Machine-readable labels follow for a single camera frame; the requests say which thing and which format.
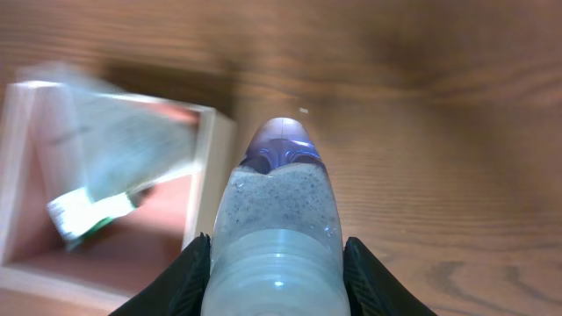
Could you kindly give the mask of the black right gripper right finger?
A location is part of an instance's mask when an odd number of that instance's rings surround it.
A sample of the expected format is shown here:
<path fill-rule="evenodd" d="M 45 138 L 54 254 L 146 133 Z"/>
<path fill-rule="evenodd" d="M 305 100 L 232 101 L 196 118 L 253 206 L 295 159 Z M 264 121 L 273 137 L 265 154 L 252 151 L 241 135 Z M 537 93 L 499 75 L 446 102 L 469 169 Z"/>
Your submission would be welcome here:
<path fill-rule="evenodd" d="M 352 316 L 436 316 L 357 237 L 345 244 L 343 281 Z"/>

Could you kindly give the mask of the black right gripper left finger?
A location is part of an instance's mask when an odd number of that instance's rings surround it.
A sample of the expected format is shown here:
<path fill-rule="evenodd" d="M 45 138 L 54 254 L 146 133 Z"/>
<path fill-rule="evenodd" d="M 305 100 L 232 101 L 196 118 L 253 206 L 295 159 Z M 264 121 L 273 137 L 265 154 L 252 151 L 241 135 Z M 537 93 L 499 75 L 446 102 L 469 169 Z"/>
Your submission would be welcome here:
<path fill-rule="evenodd" d="M 154 282 L 110 316 L 200 316 L 210 268 L 211 239 L 201 233 Z"/>

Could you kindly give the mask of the clear foam pump soap bottle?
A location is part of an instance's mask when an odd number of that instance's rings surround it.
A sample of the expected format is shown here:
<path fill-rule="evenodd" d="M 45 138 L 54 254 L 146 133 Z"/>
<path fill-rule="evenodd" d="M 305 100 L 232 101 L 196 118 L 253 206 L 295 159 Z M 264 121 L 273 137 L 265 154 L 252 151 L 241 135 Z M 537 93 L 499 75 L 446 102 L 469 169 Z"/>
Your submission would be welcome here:
<path fill-rule="evenodd" d="M 306 129 L 273 118 L 227 182 L 203 316 L 345 316 L 343 240 L 328 172 Z"/>

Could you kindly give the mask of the white Pantene tube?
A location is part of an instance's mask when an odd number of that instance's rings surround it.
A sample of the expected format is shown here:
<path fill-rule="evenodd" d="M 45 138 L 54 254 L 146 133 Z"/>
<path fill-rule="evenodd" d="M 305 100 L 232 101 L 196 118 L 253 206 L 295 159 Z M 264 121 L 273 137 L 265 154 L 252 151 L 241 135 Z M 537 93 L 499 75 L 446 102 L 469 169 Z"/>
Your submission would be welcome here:
<path fill-rule="evenodd" d="M 84 188 L 92 201 L 152 183 L 194 157 L 197 128 L 123 99 L 123 90 L 60 63 L 26 68 L 33 136 L 47 195 Z"/>

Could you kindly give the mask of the green Dettol soap pack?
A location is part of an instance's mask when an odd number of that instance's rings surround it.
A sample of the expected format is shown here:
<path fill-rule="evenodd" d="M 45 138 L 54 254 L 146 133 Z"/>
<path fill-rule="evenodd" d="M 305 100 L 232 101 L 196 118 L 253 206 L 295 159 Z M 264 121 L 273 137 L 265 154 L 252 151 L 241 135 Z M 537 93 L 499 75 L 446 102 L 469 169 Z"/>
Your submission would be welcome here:
<path fill-rule="evenodd" d="M 136 208 L 125 192 L 93 202 L 84 187 L 65 193 L 47 204 L 48 215 L 68 251 Z"/>

